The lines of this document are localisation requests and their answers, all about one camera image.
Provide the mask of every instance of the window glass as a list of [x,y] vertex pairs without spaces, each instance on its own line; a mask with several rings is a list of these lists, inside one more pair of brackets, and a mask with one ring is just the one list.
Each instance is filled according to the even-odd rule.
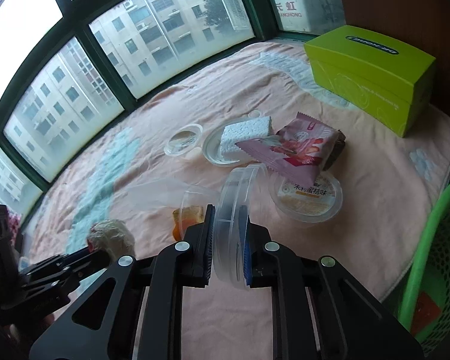
[[55,0],[3,1],[0,6],[0,97],[29,52],[61,17]]
[[[116,19],[124,26],[119,32]],[[125,84],[136,98],[253,37],[241,0],[124,0],[95,19],[90,28],[109,40],[100,45],[113,64],[110,53],[120,61],[115,69],[124,82],[125,76],[130,80]]]
[[345,24],[342,0],[274,0],[281,30],[321,35]]
[[0,204],[9,211],[22,215],[29,212],[42,191],[34,185],[0,149]]
[[[60,82],[54,73],[60,72]],[[43,106],[35,105],[37,92],[46,84]],[[103,85],[103,99],[95,86]],[[5,135],[20,154],[48,181],[102,127],[123,111],[77,40],[70,40],[40,71],[25,91],[5,127]],[[22,134],[16,133],[17,127]],[[74,135],[66,140],[62,133]]]

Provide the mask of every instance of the tree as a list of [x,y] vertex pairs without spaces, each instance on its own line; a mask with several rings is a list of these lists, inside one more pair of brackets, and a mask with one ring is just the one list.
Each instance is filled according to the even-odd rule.
[[205,0],[204,7],[207,26],[216,26],[222,34],[234,32],[222,0]]

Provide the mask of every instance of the green plastic basket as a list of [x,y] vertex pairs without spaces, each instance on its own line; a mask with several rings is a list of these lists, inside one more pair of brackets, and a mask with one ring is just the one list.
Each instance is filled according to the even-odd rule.
[[409,331],[420,291],[442,310],[415,336],[427,356],[450,330],[450,185],[430,213],[399,306],[398,320]]

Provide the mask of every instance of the green tissue box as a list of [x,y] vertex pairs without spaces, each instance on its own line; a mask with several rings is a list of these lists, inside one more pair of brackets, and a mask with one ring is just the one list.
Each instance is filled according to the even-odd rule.
[[318,85],[403,137],[430,100],[435,57],[363,28],[343,26],[305,43]]

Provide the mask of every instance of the food label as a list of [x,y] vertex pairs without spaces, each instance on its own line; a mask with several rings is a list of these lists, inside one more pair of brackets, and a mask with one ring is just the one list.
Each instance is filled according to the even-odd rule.
[[335,189],[321,175],[310,188],[286,181],[277,196],[285,207],[307,216],[323,215],[335,204]]

